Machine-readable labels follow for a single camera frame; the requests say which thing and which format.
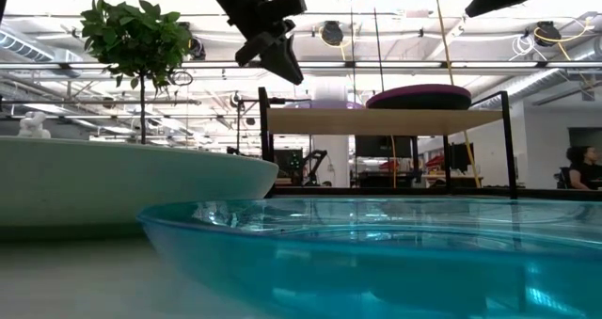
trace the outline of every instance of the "yellow cable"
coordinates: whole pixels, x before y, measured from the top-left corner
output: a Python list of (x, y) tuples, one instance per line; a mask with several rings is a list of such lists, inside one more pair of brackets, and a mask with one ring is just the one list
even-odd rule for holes
[(583, 37), (585, 32), (587, 32), (587, 30), (588, 30), (587, 27), (589, 25), (590, 25), (590, 20), (588, 19), (585, 21), (585, 25), (583, 26), (583, 31), (581, 31), (581, 33), (577, 34), (575, 37), (571, 37), (571, 38), (567, 38), (567, 39), (563, 39), (563, 40), (554, 40), (554, 39), (550, 39), (550, 38), (546, 38), (546, 37), (542, 37), (542, 36), (538, 35), (537, 31), (539, 31), (541, 29), (539, 27), (535, 28), (535, 30), (533, 31), (533, 34), (535, 35), (535, 37), (539, 38), (540, 40), (545, 40), (545, 41), (549, 41), (549, 42), (567, 42), (567, 41), (571, 41), (571, 40), (575, 40), (577, 38)]
[[(561, 42), (558, 43), (558, 47), (560, 47), (562, 54), (566, 57), (566, 60), (572, 61), (571, 57), (568, 55), (568, 53), (566, 52), (566, 49), (564, 48), (564, 46), (562, 45)], [(585, 85), (589, 86), (590, 89), (592, 90), (592, 92), (594, 92), (594, 86), (592, 85), (592, 83), (590, 83), (590, 81), (587, 80), (581, 72), (579, 72), (579, 76), (581, 77), (581, 79), (583, 79), (583, 82), (585, 83)]]
[(394, 136), (391, 136), (391, 148), (393, 149), (393, 188), (397, 188), (397, 155), (395, 155)]
[[(436, 0), (436, 10), (439, 14), (439, 27), (441, 28), (441, 38), (443, 39), (443, 46), (445, 47), (445, 60), (448, 64), (448, 71), (450, 73), (450, 82), (453, 85), (452, 61), (451, 61), (451, 57), (450, 57), (450, 47), (448, 46), (447, 38), (445, 36), (445, 25), (443, 24), (443, 14), (441, 13), (441, 4), (439, 3), (439, 0)], [(464, 131), (464, 140), (467, 145), (468, 160), (470, 160), (470, 165), (472, 166), (472, 175), (474, 176), (474, 183), (476, 184), (477, 188), (481, 188), (481, 180), (477, 176), (477, 168), (475, 167), (475, 164), (474, 164), (474, 157), (472, 156), (472, 151), (470, 150), (470, 140), (468, 139), (468, 132), (466, 130)]]

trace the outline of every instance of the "ceiling duct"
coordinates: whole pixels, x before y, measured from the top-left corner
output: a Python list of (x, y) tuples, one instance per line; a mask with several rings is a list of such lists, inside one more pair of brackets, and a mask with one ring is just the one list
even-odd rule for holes
[(36, 62), (48, 62), (55, 59), (55, 53), (51, 48), (32, 41), (5, 26), (0, 28), (0, 47)]
[[(602, 61), (602, 37), (595, 37), (572, 48), (568, 52), (571, 59), (575, 61)], [(564, 56), (557, 56), (554, 60), (565, 61)], [(555, 87), (569, 80), (567, 69), (550, 69), (529, 76), (521, 76), (510, 79), (500, 85), (490, 88), (479, 97), (487, 97), (499, 91), (505, 90), (510, 96), (510, 103), (530, 97), (544, 89)], [(475, 108), (499, 108), (501, 106), (500, 96), (490, 99)]]
[[(6, 26), (0, 28), (0, 47), (34, 62), (71, 63), (82, 61), (80, 56), (69, 50), (48, 47)], [(53, 72), (71, 78), (81, 75), (80, 71), (75, 70)]]

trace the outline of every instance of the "small tree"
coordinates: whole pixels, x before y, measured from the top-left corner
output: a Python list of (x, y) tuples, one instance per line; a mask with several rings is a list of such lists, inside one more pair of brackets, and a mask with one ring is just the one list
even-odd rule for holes
[(104, 0), (92, 0), (92, 9), (81, 14), (86, 51), (99, 62), (109, 64), (106, 70), (117, 76), (117, 87), (124, 75), (132, 77), (132, 88), (140, 85), (140, 129), (144, 144), (145, 79), (150, 79), (156, 90), (169, 86), (170, 75), (182, 65), (188, 53), (191, 35), (177, 23), (180, 13), (162, 15), (159, 5), (144, 0), (139, 3), (144, 12), (126, 3), (112, 6)]

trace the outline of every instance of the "hanging rope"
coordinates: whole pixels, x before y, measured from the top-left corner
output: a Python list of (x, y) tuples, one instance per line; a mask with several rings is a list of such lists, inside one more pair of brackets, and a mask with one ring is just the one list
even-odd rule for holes
[(380, 34), (378, 33), (378, 17), (376, 15), (376, 0), (372, 0), (372, 10), (374, 12), (374, 28), (376, 29), (376, 46), (378, 49), (378, 70), (380, 71), (380, 85), (382, 92), (385, 91), (385, 76), (383, 75), (383, 58), (380, 52)]
[[(443, 24), (443, 14), (441, 13), (441, 4), (440, 4), (439, 0), (436, 0), (436, 10), (439, 15), (439, 27), (441, 28), (441, 38), (442, 38), (442, 42), (443, 42), (443, 46), (444, 46), (444, 50), (445, 50), (445, 60), (447, 62), (447, 66), (448, 66), (448, 73), (450, 74), (450, 82), (452, 85), (454, 85), (453, 73), (452, 73), (452, 61), (451, 61), (451, 57), (450, 57), (450, 47), (448, 45), (447, 37), (445, 35), (445, 25)], [(470, 140), (468, 139), (468, 132), (466, 130), (464, 131), (464, 140), (465, 140), (465, 143), (467, 146), (468, 160), (470, 160), (470, 165), (472, 166), (472, 175), (474, 176), (474, 183), (476, 184), (477, 188), (481, 188), (481, 180), (479, 179), (479, 176), (477, 174), (477, 168), (474, 164), (474, 157), (472, 156), (472, 150), (470, 149)]]
[[(354, 62), (354, 66), (352, 67), (352, 75), (353, 75), (353, 86), (354, 86), (354, 103), (357, 103), (357, 87), (356, 87), (356, 26), (354, 25), (354, 0), (350, 0), (351, 4), (349, 5), (349, 15), (351, 16), (351, 61)], [(341, 48), (341, 53), (343, 55), (343, 60), (345, 53)], [(359, 173), (357, 172), (357, 153), (356, 153), (356, 185), (359, 181)]]

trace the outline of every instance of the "round cushion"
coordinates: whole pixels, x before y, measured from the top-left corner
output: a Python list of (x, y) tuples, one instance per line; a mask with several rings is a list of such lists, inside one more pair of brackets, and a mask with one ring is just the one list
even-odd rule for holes
[(470, 107), (471, 102), (470, 92), (465, 88), (429, 84), (394, 88), (376, 94), (366, 102), (366, 107), (466, 110)]

